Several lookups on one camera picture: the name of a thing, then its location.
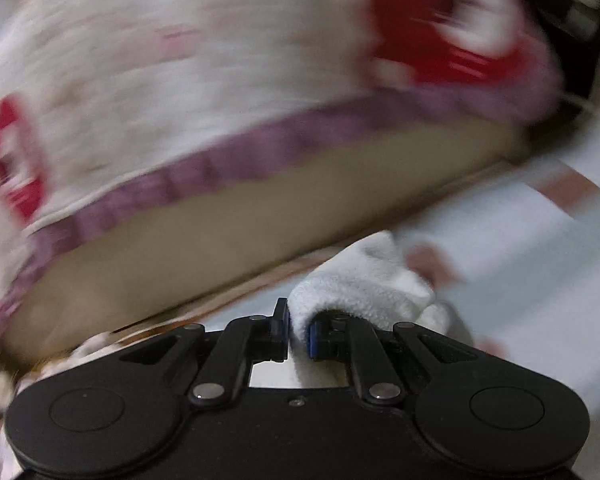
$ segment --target screw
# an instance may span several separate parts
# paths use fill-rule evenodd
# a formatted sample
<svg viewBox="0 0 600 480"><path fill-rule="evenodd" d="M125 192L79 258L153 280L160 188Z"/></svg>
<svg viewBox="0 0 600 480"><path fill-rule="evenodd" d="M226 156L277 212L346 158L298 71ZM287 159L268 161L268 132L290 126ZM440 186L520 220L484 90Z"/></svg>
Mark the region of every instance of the screw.
<svg viewBox="0 0 600 480"><path fill-rule="evenodd" d="M193 388L193 395L200 400L213 400L224 394L224 388L217 383L202 383Z"/></svg>
<svg viewBox="0 0 600 480"><path fill-rule="evenodd" d="M289 401L289 405L292 408L302 408L306 404L304 397L296 397L295 399L291 399Z"/></svg>
<svg viewBox="0 0 600 480"><path fill-rule="evenodd" d="M378 383L369 388L369 395L378 400L395 399L402 390L392 383Z"/></svg>

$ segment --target white towel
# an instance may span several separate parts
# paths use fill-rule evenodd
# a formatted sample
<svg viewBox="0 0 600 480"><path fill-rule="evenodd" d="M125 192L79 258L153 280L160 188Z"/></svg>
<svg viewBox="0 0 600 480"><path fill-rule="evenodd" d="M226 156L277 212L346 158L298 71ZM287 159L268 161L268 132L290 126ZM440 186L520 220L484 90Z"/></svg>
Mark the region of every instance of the white towel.
<svg viewBox="0 0 600 480"><path fill-rule="evenodd" d="M361 317L381 330L391 330L400 321L414 321L470 344L454 311L437 303L430 286L405 267L388 231L354 243L315 269L291 292L288 306L292 359L305 388L342 385L342 370L333 364L312 363L306 355L307 329L321 312Z"/></svg>

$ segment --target circular cap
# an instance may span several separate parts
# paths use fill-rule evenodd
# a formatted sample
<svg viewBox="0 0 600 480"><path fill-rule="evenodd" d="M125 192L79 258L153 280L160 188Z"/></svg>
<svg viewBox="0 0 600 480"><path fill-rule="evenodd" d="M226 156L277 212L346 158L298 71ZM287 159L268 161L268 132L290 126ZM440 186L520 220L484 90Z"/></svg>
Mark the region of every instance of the circular cap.
<svg viewBox="0 0 600 480"><path fill-rule="evenodd" d="M224 387L217 383L202 383L193 388L193 396L201 400L217 399L224 394Z"/></svg>
<svg viewBox="0 0 600 480"><path fill-rule="evenodd" d="M102 430L116 422L125 411L117 393L102 388L82 388L65 393L51 405L49 416L69 431Z"/></svg>
<svg viewBox="0 0 600 480"><path fill-rule="evenodd" d="M570 389L489 357L443 366L416 400L414 415L439 452L496 476L565 465L589 432L589 413Z"/></svg>
<svg viewBox="0 0 600 480"><path fill-rule="evenodd" d="M487 388L471 399L471 411L489 426L500 430L524 430L544 416L540 399L520 388Z"/></svg>
<svg viewBox="0 0 600 480"><path fill-rule="evenodd" d="M5 429L24 468L52 478L116 475L176 430L181 403L166 387L106 370L83 378L81 368L32 384L11 404Z"/></svg>
<svg viewBox="0 0 600 480"><path fill-rule="evenodd" d="M377 383L369 388L369 395L379 400L395 399L401 392L400 387L392 383Z"/></svg>

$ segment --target purple trim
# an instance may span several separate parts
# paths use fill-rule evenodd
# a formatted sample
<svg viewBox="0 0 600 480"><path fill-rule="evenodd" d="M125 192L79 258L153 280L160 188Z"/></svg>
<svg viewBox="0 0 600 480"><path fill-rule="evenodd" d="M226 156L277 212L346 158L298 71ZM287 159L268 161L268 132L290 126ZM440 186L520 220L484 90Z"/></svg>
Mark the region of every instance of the purple trim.
<svg viewBox="0 0 600 480"><path fill-rule="evenodd" d="M142 210L215 192L236 182L267 178L320 150L368 139L393 126L448 121L464 114L533 123L555 109L561 82L545 46L525 73L505 82L424 85L401 92L378 89L365 98L256 126L134 178L30 236L35 250L0 306L0 330L55 258L106 234Z"/></svg>

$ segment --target white cloth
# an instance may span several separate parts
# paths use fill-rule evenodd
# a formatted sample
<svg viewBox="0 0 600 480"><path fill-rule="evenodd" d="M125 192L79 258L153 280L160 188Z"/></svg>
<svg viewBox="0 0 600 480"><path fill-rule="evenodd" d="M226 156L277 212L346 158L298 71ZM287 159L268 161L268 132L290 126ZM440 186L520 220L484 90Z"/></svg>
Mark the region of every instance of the white cloth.
<svg viewBox="0 0 600 480"><path fill-rule="evenodd" d="M320 312L339 311L390 330L399 321L424 321L446 333L451 318L434 304L433 291L405 267L388 231L344 249L299 283L288 298L294 338L305 342L311 320Z"/></svg>

